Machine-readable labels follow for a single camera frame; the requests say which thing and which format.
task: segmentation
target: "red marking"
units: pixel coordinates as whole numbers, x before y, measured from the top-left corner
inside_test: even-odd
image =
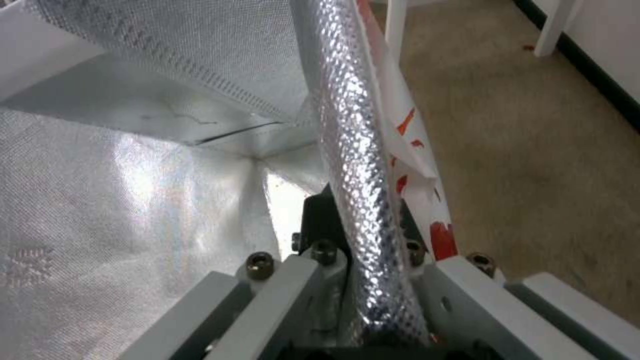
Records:
[[[451,224],[447,228],[441,222],[433,222],[430,230],[431,246],[433,247],[433,256],[436,261],[458,255],[458,246],[456,246],[456,240],[453,237]]]
[[[421,147],[424,147],[424,144],[422,143],[422,141],[420,141],[420,140],[418,140],[418,139],[416,139],[416,140],[412,141],[412,142],[411,142],[411,145],[412,145],[413,147],[420,147],[420,146],[421,146]]]
[[[404,118],[404,121],[402,122],[402,124],[400,124],[400,126],[397,127],[400,135],[404,135],[404,133],[406,132],[406,128],[409,127],[409,123],[411,122],[411,120],[413,120],[414,115],[415,115],[415,108],[411,108],[411,111],[409,111],[409,115],[407,115],[406,118]]]
[[[396,192],[398,194],[402,193],[402,191],[404,190],[404,187],[406,186],[406,182],[408,180],[407,175],[403,175],[400,179],[398,179],[398,181],[396,182]]]

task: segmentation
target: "silver insulation sheet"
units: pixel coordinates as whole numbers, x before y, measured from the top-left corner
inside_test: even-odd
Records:
[[[25,8],[263,117],[294,121],[307,95],[287,1],[26,0]]]
[[[210,271],[284,258],[317,147],[256,160],[0,108],[0,359],[113,359]]]
[[[349,345],[426,345],[426,324],[404,270],[379,130],[378,85],[358,5],[291,0],[291,7],[321,119],[321,153],[354,257],[356,316],[341,332]]]

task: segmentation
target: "beige carpet floor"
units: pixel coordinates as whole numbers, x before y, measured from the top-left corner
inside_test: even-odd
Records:
[[[384,5],[374,5],[384,23]],[[401,68],[463,253],[548,271],[640,326],[640,135],[510,0],[410,8]]]

